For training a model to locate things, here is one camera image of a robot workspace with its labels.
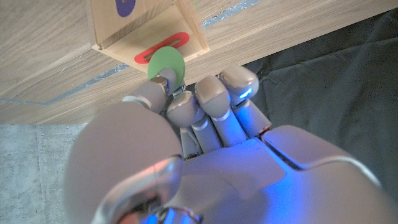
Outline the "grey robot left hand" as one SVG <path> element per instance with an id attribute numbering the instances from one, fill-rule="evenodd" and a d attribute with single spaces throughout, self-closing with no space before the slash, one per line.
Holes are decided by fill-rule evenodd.
<path id="1" fill-rule="evenodd" d="M 166 68 L 98 113 L 66 166 L 68 223 L 396 223 L 397 205 L 355 157 L 251 101 L 231 65 L 167 103 Z"/>

